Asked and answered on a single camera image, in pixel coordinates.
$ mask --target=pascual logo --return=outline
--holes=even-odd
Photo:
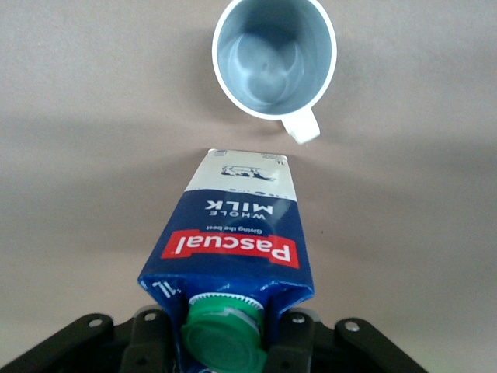
[[[162,259],[188,258],[193,254],[258,256],[271,263],[299,268],[297,247],[291,239],[270,235],[239,235],[187,229],[173,232]]]
[[[261,204],[250,204],[249,202],[237,202],[233,200],[208,200],[205,210],[210,216],[231,216],[233,218],[254,218],[266,220],[265,214],[273,214],[273,206]]]

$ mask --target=red label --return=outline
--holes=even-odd
[[[299,268],[297,247],[291,239],[277,235],[239,235],[201,232],[198,229],[173,232],[162,259],[188,258],[192,254],[258,256],[271,263]]]

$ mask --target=mug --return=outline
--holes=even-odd
[[[311,108],[332,80],[336,38],[316,0],[233,0],[212,43],[217,80],[246,113],[281,120],[299,144],[319,136]]]

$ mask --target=mug handle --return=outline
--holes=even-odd
[[[288,134],[298,144],[303,144],[316,138],[321,133],[318,122],[311,108],[305,108],[281,118]]]

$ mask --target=blue milk carton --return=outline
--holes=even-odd
[[[287,157],[210,150],[138,281],[181,372],[262,372],[281,315],[314,294]]]

